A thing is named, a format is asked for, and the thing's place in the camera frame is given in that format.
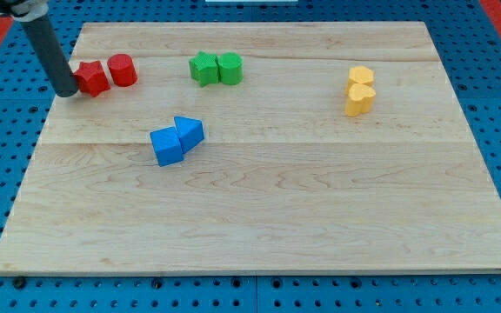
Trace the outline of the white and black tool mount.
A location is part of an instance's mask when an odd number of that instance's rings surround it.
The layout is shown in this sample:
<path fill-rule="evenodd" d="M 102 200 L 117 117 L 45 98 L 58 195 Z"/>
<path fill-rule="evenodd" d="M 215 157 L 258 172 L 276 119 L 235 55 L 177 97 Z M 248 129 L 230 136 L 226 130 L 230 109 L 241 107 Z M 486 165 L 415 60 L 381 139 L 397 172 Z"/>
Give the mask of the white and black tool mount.
<path fill-rule="evenodd" d="M 0 0 L 0 16 L 32 22 L 48 13 L 48 0 Z"/>

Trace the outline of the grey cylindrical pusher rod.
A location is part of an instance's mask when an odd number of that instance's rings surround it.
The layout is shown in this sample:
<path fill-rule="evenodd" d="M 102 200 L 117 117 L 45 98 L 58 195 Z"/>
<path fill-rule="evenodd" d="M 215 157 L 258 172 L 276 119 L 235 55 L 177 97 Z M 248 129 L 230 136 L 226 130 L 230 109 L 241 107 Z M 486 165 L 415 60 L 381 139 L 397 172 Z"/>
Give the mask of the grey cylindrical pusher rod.
<path fill-rule="evenodd" d="M 59 97 L 71 97 L 78 92 L 68 59 L 47 15 L 21 22 L 26 36 L 42 65 L 53 90 Z"/>

